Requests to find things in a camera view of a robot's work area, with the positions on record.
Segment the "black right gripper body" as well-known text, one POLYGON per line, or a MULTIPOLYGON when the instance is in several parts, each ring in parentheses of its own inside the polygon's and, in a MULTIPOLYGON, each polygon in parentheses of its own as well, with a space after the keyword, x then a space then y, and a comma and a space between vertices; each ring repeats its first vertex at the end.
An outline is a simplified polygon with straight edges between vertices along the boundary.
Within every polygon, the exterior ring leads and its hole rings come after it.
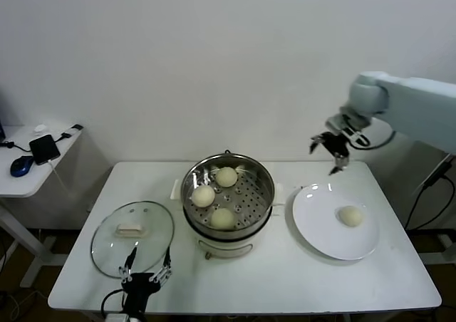
POLYGON ((334 135, 331 132, 320 134, 321 144, 333 157, 349 157, 348 139, 343 134, 334 135))

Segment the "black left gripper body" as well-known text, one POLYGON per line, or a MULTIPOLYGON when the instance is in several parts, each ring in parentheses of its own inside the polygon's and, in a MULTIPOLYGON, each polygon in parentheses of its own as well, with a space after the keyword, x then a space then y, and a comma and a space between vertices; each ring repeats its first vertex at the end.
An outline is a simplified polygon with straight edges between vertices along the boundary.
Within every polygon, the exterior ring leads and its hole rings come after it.
POLYGON ((153 278, 154 273, 134 273, 121 281, 126 294, 123 313, 144 313, 148 299, 161 289, 159 281, 153 278))

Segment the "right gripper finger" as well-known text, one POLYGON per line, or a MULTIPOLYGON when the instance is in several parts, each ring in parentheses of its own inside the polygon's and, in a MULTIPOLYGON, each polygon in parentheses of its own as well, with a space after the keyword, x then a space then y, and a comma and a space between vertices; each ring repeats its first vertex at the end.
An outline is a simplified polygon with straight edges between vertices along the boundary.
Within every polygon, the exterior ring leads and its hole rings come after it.
POLYGON ((324 142, 322 134, 311 137, 311 144, 309 145, 309 154, 313 154, 315 149, 324 142))
POLYGON ((349 156, 342 156, 339 154, 334 155, 334 166, 329 172, 329 176, 335 175, 339 172, 342 172, 346 169, 349 163, 349 156))

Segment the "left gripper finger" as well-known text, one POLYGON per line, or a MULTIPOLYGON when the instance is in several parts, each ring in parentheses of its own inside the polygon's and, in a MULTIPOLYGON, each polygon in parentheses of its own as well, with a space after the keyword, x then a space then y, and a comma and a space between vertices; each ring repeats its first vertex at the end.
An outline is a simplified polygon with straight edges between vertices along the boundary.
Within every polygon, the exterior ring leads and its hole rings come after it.
POLYGON ((127 256, 124 265, 120 266, 118 269, 122 284, 126 284, 127 282, 131 282, 133 280, 132 266, 137 254, 137 250, 138 248, 135 246, 131 253, 127 256))
POLYGON ((160 270, 154 274, 150 281, 155 284, 165 284, 172 275, 170 249, 167 249, 160 270))

